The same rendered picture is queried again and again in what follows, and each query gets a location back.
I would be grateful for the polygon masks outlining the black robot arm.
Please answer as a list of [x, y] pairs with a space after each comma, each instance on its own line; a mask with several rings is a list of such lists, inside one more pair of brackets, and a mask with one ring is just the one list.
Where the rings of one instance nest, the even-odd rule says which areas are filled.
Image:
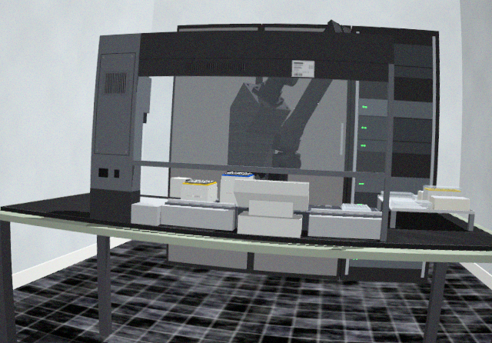
[[[327, 27], [324, 30], [324, 32], [344, 32], [344, 33], [351, 33], [351, 30], [343, 25], [340, 25], [337, 22], [334, 22], [333, 20], [330, 20], [327, 23]], [[265, 173], [258, 173], [258, 172], [249, 172], [254, 175], [255, 180], [265, 180], [266, 179], [266, 174]], [[279, 174], [272, 174], [268, 173], [268, 180], [269, 181], [279, 181]]]

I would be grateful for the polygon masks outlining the white ready panel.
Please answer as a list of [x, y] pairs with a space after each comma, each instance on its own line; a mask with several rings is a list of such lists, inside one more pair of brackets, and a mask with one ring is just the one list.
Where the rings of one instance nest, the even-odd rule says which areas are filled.
[[170, 197], [175, 197], [175, 199], [181, 199], [182, 183], [190, 180], [191, 178], [171, 178]]

